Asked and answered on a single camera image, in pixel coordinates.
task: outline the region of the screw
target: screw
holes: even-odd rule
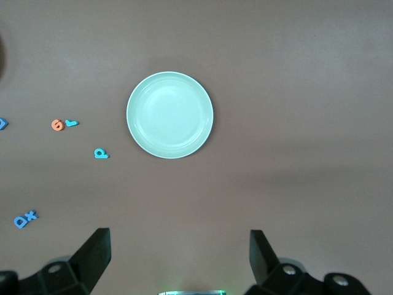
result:
[[[61,265],[55,264],[49,268],[48,273],[57,272],[59,269],[61,269]]]
[[[294,275],[296,273],[296,270],[290,265],[285,265],[282,269],[287,275]]]
[[[340,286],[348,286],[348,285],[349,285],[349,283],[348,283],[348,281],[345,279],[345,277],[343,277],[343,276],[341,276],[341,275],[335,275],[335,276],[333,277],[333,281],[334,281],[336,284],[340,285]]]

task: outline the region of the green light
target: green light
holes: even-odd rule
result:
[[[224,290],[212,291],[168,291],[159,293],[158,295],[227,295]]]

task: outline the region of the dark object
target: dark object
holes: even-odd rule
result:
[[[6,47],[0,34],[0,81],[6,71]]]
[[[109,229],[97,229],[69,261],[48,264],[18,281],[16,272],[0,272],[0,295],[90,294],[111,261]]]
[[[257,284],[245,295],[371,295],[350,275],[328,273],[322,282],[293,264],[281,264],[261,230],[251,231],[250,264]]]

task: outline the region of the orange foam number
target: orange foam number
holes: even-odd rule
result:
[[[64,129],[64,123],[60,119],[52,121],[52,128],[54,131],[62,131]]]

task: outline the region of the plate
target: plate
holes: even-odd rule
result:
[[[160,72],[135,87],[126,118],[141,148],[157,157],[177,159],[194,153],[207,140],[213,107],[208,93],[195,79]]]

